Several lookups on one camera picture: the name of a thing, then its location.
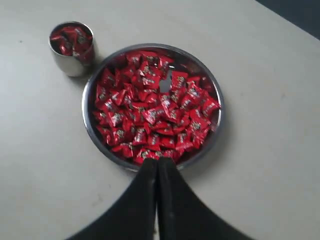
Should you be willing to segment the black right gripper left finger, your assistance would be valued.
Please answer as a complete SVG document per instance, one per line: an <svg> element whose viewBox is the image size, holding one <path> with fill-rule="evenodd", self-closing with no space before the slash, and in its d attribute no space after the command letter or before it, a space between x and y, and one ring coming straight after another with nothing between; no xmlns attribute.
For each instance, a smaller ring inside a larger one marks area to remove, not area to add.
<svg viewBox="0 0 320 240"><path fill-rule="evenodd" d="M152 240L158 162L146 159L119 199L70 240Z"/></svg>

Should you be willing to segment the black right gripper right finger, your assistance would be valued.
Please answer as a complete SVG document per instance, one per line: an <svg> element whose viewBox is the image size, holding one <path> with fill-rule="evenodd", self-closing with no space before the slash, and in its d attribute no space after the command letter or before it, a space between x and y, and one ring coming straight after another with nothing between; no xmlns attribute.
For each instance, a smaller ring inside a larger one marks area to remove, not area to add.
<svg viewBox="0 0 320 240"><path fill-rule="evenodd" d="M250 240L192 191L171 158L158 160L157 214L161 240Z"/></svg>

